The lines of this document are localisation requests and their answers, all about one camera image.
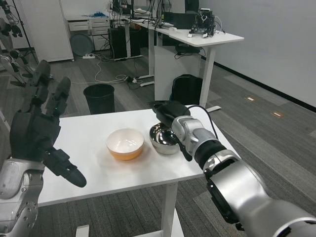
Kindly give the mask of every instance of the white cabinet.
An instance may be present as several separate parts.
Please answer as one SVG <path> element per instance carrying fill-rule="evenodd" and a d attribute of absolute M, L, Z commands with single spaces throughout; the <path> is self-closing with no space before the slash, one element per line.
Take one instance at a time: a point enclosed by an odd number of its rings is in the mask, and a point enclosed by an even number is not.
<path fill-rule="evenodd" d="M 106 42 L 109 42 L 108 35 L 93 36 L 93 42 L 94 42 L 94 48 L 96 51 L 110 48 L 109 43 L 107 44 L 107 46 L 105 46 Z"/>
<path fill-rule="evenodd" d="M 84 18 L 84 17 L 67 17 L 69 29 L 72 34 L 84 33 L 90 36 L 94 43 L 94 49 L 109 49 L 108 29 L 110 28 L 110 20 L 108 18 Z"/>
<path fill-rule="evenodd" d="M 73 59 L 60 0 L 23 0 L 21 5 L 39 61 Z"/>

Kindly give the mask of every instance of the drawer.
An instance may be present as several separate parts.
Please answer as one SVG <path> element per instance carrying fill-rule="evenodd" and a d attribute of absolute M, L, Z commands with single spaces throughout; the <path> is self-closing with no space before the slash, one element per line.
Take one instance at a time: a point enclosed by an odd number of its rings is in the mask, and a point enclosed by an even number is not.
<path fill-rule="evenodd" d="M 69 22 L 70 31 L 86 31 L 89 29 L 88 21 Z"/>
<path fill-rule="evenodd" d="M 107 35 L 108 34 L 108 28 L 110 27 L 93 27 L 92 28 L 92 35 Z"/>
<path fill-rule="evenodd" d="M 110 45 L 108 44 L 108 41 L 105 38 L 103 38 L 102 36 L 94 36 L 93 37 L 95 50 L 104 50 L 104 49 L 110 48 Z"/>
<path fill-rule="evenodd" d="M 90 19 L 92 27 L 110 27 L 110 20 L 104 18 Z"/>

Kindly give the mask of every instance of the wall baseboard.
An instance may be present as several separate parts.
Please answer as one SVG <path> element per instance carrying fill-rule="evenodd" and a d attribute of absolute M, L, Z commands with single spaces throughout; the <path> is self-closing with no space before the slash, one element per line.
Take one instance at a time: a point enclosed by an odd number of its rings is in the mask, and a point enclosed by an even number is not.
<path fill-rule="evenodd" d="M 260 86 L 260 87 L 262 87 L 262 88 L 264 88 L 264 89 L 266 89 L 266 90 L 268 90 L 268 91 L 270 91 L 270 92 L 272 92 L 274 94 L 277 94 L 278 96 L 281 96 L 281 97 L 283 97 L 283 98 L 285 98 L 285 99 L 287 99 L 287 100 L 289 100 L 289 101 L 291 101 L 291 102 L 293 102 L 293 103 L 295 103 L 297 105 L 300 105 L 300 106 L 302 106 L 302 107 L 304 107 L 304 108 L 316 113 L 316 107 L 314 107 L 312 105 L 309 105 L 309 104 L 307 104 L 307 103 L 305 103 L 305 102 L 303 102 L 301 100 L 298 100 L 298 99 L 296 99 L 296 98 L 294 98 L 294 97 L 292 97 L 290 95 L 287 95 L 287 94 L 285 94 L 285 93 L 283 93 L 283 92 L 281 92 L 279 90 L 276 90 L 276 89 L 274 89 L 274 88 L 272 88 L 272 87 L 270 87 L 268 85 L 265 85 L 265 84 L 263 84 L 263 83 L 261 83 L 261 82 L 259 82 L 257 80 L 254 80 L 254 79 L 252 79 L 250 77 L 247 77 L 244 74 L 236 72 L 235 70 L 230 69 L 230 68 L 228 68 L 228 67 L 226 67 L 226 66 L 224 66 L 222 64 L 214 62 L 214 65 L 216 65 L 217 67 L 220 67 L 220 68 L 222 68 L 222 69 L 224 69 L 224 70 L 226 70 L 226 71 L 228 71 L 228 72 L 230 72 L 232 74 L 235 74 L 236 76 L 238 76 L 240 78 L 243 78 L 243 79 L 245 79 L 245 80 L 247 80 L 247 81 L 249 81 L 251 83 L 254 83 L 254 84 L 256 84 L 256 85 L 258 85 L 258 86 Z"/>

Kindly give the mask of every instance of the standing desk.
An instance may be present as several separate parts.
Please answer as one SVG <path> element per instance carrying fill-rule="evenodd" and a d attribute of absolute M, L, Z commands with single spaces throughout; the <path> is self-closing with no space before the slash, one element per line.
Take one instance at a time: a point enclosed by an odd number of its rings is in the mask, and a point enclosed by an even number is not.
<path fill-rule="evenodd" d="M 212 131 L 209 118 L 201 108 L 190 111 Z M 178 182 L 202 177 L 203 171 L 195 161 L 187 162 L 180 152 L 170 156 L 157 153 L 149 138 L 149 130 L 156 123 L 152 110 L 61 118 L 61 131 L 54 146 L 70 156 L 70 161 L 86 177 L 87 185 L 79 188 L 45 169 L 39 206 L 163 185 L 161 228 L 138 237 L 183 237 L 175 210 Z M 113 158 L 106 148 L 107 137 L 124 127 L 138 129 L 145 138 L 142 154 L 129 161 Z M 235 152 L 222 132 L 216 126 L 215 129 L 223 146 Z"/>
<path fill-rule="evenodd" d="M 176 51 L 174 50 L 174 47 L 162 46 L 162 40 L 160 40 L 159 37 L 157 37 L 157 46 L 155 46 L 154 36 L 156 31 L 193 47 L 204 48 L 206 63 L 203 72 L 203 83 L 199 104 L 205 107 L 213 71 L 215 46 L 242 41 L 244 38 L 218 31 L 213 37 L 203 38 L 201 34 L 194 34 L 192 38 L 188 38 L 189 30 L 173 31 L 163 28 L 155 29 L 152 24 L 148 25 L 148 23 L 141 23 L 141 21 L 143 20 L 133 20 L 133 23 L 148 28 L 149 31 L 149 75 L 142 78 L 149 77 L 150 75 L 155 76 L 155 82 L 152 82 L 155 83 L 155 100 L 169 100 L 172 83 L 176 77 L 182 74 L 192 74 L 198 77 L 201 61 L 201 56 L 197 54 L 175 59 L 174 55 L 176 54 Z M 208 111 L 211 112 L 217 109 L 220 109 L 220 107 L 216 106 L 208 109 Z"/>

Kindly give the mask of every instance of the computer tower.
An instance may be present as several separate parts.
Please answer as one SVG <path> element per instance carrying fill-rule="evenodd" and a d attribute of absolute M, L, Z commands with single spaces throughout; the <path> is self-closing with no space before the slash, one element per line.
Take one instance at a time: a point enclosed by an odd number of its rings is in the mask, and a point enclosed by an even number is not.
<path fill-rule="evenodd" d="M 140 43 L 137 39 L 138 31 L 130 28 L 129 30 L 129 42 L 131 56 L 140 55 Z M 119 26 L 117 28 L 108 29 L 109 41 L 110 41 L 110 50 L 114 59 L 126 58 L 126 40 L 125 40 L 125 27 Z"/>

